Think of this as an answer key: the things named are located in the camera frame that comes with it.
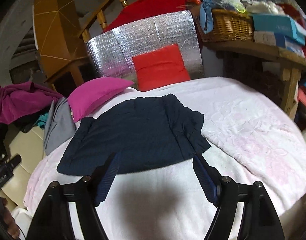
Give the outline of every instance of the wicker basket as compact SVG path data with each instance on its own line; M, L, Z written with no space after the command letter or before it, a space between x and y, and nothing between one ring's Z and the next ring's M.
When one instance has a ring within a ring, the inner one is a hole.
M213 9L214 28L205 34L198 22L202 40L208 41L253 41L253 19L249 15L223 9Z

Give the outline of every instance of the red sweater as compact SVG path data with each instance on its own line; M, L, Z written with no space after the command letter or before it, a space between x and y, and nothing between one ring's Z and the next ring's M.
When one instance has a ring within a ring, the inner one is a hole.
M185 2L186 0L138 0L125 7L103 33L137 20L186 10L183 6Z

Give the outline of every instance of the navy blue shirt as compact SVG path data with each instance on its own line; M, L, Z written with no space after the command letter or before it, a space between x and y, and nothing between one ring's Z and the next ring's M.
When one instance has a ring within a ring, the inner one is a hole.
M118 173L145 171L191 159L210 144L201 135L204 115L172 94L124 101L98 119L82 119L57 167L68 175L91 175L120 153Z

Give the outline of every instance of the white bedspread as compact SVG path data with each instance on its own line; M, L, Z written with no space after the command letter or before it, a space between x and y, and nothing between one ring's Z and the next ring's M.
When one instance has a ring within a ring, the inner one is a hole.
M202 134L212 147L203 156L209 165L236 182L264 183L278 215L306 192L306 144L296 125L262 94L221 77L165 86L148 92L128 88L92 116L125 100L174 94L184 106L204 114ZM69 144L44 158L32 174L24 204L34 214L50 182L75 182L56 167ZM83 239L71 206L77 239ZM116 176L97 212L109 239L203 239L215 214L192 168L192 160L161 169ZM230 239L238 234L238 206Z

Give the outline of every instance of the purple garment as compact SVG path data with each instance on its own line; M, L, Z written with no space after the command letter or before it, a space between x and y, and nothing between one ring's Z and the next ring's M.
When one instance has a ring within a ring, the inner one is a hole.
M57 103L63 96L51 89L34 84L31 81L0 86L0 123L10 124L28 114L36 113Z

